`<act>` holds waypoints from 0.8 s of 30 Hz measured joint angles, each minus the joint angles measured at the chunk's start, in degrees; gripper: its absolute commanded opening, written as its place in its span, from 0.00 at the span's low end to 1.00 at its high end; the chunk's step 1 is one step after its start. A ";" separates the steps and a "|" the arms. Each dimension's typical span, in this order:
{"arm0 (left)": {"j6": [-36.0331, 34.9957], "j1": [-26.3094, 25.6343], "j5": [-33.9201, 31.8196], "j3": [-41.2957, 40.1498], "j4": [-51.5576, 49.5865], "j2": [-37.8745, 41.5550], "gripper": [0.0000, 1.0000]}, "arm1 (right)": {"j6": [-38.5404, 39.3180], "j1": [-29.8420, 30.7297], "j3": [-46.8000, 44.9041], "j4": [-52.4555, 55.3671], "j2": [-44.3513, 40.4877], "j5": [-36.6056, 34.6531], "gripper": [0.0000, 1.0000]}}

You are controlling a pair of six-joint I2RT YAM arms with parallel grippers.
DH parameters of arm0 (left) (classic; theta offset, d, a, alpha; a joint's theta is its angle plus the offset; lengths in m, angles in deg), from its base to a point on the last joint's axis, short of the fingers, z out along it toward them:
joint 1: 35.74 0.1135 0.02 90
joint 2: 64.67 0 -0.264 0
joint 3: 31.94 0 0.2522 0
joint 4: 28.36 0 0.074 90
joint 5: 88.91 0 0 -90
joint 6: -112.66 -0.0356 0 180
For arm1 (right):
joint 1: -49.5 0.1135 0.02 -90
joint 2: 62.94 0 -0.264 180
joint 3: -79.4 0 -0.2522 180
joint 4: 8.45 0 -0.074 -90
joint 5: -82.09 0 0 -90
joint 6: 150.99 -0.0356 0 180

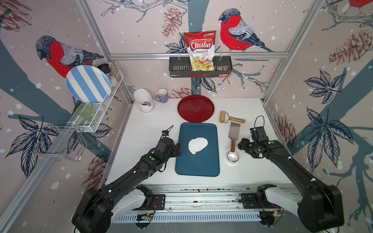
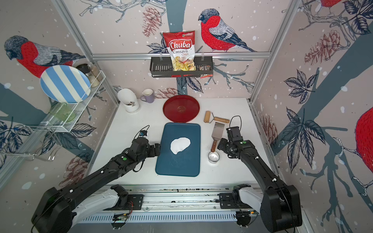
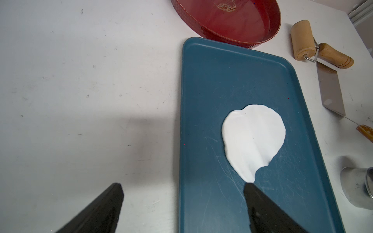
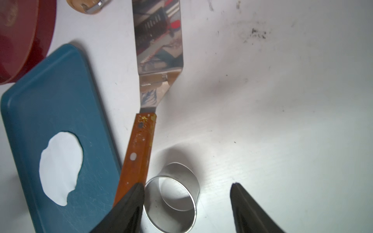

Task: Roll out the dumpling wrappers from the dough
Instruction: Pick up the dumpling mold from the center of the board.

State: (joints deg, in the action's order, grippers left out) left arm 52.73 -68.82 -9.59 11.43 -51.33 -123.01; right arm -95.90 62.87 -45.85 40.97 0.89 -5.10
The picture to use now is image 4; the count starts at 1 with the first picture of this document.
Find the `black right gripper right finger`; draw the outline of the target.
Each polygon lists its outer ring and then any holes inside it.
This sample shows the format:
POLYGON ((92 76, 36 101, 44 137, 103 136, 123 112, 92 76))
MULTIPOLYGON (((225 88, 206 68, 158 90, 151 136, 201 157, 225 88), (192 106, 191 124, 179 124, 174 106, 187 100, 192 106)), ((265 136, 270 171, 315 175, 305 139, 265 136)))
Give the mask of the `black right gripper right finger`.
POLYGON ((233 183, 230 200, 237 233, 284 233, 240 183, 233 183))

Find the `wooden dough roller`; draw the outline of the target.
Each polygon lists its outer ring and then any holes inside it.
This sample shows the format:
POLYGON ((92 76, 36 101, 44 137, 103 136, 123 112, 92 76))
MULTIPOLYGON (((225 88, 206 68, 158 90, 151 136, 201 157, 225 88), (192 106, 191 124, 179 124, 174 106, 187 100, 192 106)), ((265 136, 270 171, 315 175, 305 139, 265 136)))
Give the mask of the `wooden dough roller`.
POLYGON ((77 12, 93 15, 100 12, 111 0, 66 0, 66 2, 77 12))

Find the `white dough piece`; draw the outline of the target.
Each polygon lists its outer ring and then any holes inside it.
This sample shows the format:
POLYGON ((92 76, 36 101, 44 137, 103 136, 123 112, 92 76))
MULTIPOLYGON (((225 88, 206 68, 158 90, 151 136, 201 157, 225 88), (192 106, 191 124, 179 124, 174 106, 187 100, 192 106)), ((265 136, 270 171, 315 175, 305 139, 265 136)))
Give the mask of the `white dough piece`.
POLYGON ((67 206, 68 195, 76 189, 83 158, 83 148, 70 132, 54 135, 42 151, 39 162, 42 190, 55 204, 67 206))

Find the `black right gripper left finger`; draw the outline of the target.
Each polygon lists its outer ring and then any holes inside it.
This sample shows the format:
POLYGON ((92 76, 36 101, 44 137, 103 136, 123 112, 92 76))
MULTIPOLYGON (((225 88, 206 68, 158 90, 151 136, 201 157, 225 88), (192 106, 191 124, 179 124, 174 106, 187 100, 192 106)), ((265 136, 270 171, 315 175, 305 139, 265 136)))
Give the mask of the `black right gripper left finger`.
POLYGON ((90 233, 139 233, 144 200, 144 185, 136 183, 90 233))

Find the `teal cutting board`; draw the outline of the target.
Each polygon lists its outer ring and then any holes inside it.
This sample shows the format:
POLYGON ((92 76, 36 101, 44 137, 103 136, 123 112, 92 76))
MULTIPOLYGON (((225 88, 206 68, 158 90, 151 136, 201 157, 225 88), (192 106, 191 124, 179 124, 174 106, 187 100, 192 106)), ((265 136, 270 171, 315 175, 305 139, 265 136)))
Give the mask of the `teal cutting board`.
POLYGON ((120 166, 83 52, 65 44, 50 54, 3 94, 1 114, 36 232, 90 232, 112 208, 120 166), (77 136, 84 152, 67 206, 45 195, 39 177, 59 132, 77 136))

